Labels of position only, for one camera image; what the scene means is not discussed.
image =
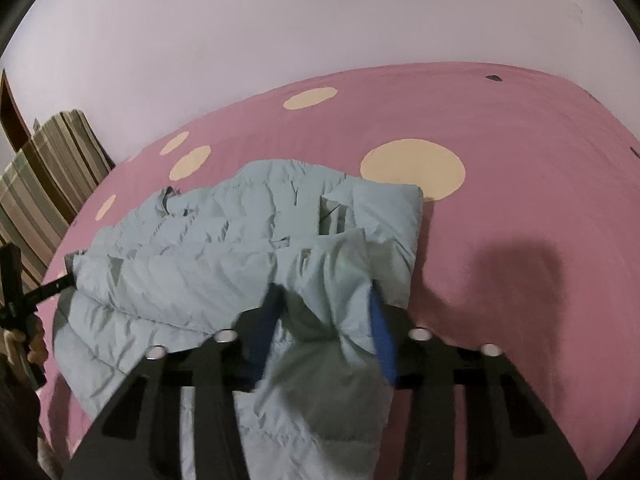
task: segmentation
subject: bed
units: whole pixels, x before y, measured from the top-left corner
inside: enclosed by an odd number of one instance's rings
[[[640,418],[640,142],[603,105],[562,78],[478,63],[293,83],[196,119],[117,165],[46,280],[63,272],[65,254],[162,187],[212,186],[261,158],[421,186],[414,319],[459,346],[501,346],[590,478],[609,465]],[[40,308],[49,345],[55,305]],[[46,374],[41,422],[65,460],[90,420],[54,359]],[[396,394],[376,478],[395,475],[407,413]]]

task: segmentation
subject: striped fabric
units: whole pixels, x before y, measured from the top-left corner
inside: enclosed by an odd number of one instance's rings
[[[53,116],[6,168],[0,243],[20,247],[25,291],[40,285],[69,224],[112,168],[78,110]]]
[[[50,118],[34,134],[33,145],[74,216],[113,169],[112,161],[105,156],[79,110]]]

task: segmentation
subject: quilted fabric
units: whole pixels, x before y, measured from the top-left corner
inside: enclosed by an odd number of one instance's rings
[[[236,394],[252,478],[368,478],[390,390],[374,355],[371,280],[408,304],[422,193],[291,160],[252,162],[213,188],[149,197],[67,259],[54,354],[97,415],[151,345],[192,348],[288,291],[264,379]],[[181,454],[194,478],[193,392],[182,393]]]

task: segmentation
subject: black clamp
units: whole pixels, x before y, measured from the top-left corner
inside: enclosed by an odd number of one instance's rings
[[[5,330],[19,330],[26,336],[20,350],[22,367],[27,375],[30,386],[37,390],[47,383],[42,368],[27,361],[29,343],[35,333],[35,313],[38,303],[59,294],[64,288],[75,286],[72,274],[39,286],[26,294],[22,290],[22,261],[20,247],[8,243],[0,248],[0,278],[2,279],[2,293],[4,304],[0,305],[0,328]]]
[[[369,302],[380,367],[396,389],[413,390],[401,480],[449,480],[454,469],[454,385],[466,401],[467,480],[586,480],[544,404],[493,344],[471,351],[417,328],[407,312]]]
[[[195,386],[196,476],[249,480],[233,392],[250,392],[262,378],[284,294],[271,284],[260,308],[198,348],[149,348],[94,420],[63,480],[180,479],[181,386]]]

